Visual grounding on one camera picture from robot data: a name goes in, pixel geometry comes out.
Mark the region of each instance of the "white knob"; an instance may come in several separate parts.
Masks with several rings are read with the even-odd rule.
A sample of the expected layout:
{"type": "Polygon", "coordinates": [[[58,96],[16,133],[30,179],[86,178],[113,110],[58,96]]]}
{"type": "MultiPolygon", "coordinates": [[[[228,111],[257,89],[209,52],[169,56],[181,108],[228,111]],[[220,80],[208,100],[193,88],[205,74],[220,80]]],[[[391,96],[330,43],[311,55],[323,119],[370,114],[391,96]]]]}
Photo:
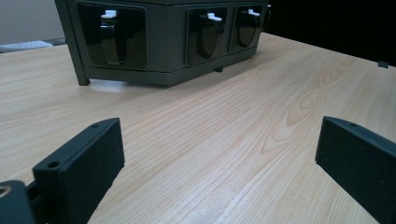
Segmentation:
{"type": "Polygon", "coordinates": [[[247,13],[248,13],[249,15],[252,15],[252,16],[255,16],[255,17],[260,17],[260,13],[254,12],[253,9],[249,9],[249,10],[247,11],[247,13]]]}
{"type": "Polygon", "coordinates": [[[212,21],[222,21],[222,18],[216,17],[215,13],[207,13],[207,18],[212,21]]]}
{"type": "Polygon", "coordinates": [[[101,16],[103,19],[112,19],[117,17],[117,10],[106,10],[105,13],[105,15],[101,16]]]}

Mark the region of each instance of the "dark background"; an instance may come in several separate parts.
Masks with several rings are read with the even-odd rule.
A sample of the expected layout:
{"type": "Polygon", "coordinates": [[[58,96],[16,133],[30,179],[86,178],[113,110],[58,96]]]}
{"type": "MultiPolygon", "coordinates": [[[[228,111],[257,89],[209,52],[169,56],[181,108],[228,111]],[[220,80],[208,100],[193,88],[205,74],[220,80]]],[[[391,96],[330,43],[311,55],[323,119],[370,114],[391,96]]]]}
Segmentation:
{"type": "Polygon", "coordinates": [[[396,0],[270,0],[266,33],[396,66],[396,0]]]}

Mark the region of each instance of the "screw hole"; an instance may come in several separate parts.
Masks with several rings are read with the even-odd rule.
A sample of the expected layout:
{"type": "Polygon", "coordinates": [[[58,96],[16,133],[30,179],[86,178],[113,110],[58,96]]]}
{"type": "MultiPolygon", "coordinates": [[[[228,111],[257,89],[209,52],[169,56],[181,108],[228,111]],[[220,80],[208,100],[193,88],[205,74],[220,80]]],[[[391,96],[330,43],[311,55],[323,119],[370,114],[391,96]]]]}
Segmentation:
{"type": "Polygon", "coordinates": [[[0,198],[8,195],[11,192],[11,186],[0,186],[0,198]]]}
{"type": "Polygon", "coordinates": [[[53,162],[51,162],[51,163],[49,163],[47,165],[48,168],[55,168],[57,166],[59,166],[59,162],[58,161],[53,161],[53,162]]]}

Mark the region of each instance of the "wooden table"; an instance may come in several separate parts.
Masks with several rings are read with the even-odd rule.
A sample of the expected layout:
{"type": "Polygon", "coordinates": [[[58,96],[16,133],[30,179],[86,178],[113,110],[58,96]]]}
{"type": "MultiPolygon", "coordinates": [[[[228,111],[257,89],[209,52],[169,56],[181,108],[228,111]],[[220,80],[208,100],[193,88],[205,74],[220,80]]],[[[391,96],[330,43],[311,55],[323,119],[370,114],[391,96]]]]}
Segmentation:
{"type": "Polygon", "coordinates": [[[263,34],[257,55],[165,89],[79,86],[66,46],[0,54],[1,181],[119,117],[126,163],[90,223],[375,223],[315,164],[323,116],[396,141],[396,68],[263,34]]]}

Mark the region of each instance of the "glossy black panel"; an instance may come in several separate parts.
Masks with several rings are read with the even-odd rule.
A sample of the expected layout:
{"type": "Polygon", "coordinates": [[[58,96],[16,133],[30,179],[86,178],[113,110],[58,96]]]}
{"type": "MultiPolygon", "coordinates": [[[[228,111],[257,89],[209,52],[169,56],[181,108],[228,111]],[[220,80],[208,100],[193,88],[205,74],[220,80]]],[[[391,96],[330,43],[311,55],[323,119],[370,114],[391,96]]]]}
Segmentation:
{"type": "Polygon", "coordinates": [[[189,15],[188,64],[203,63],[219,57],[224,39],[227,8],[193,9],[189,15]],[[221,21],[211,20],[214,13],[221,21]]]}
{"type": "Polygon", "coordinates": [[[143,69],[148,63],[146,13],[141,8],[78,4],[89,61],[98,67],[143,69]],[[116,10],[115,18],[101,16],[116,10]]]}
{"type": "Polygon", "coordinates": [[[262,31],[262,16],[262,6],[238,7],[236,9],[230,52],[255,46],[262,31]]]}

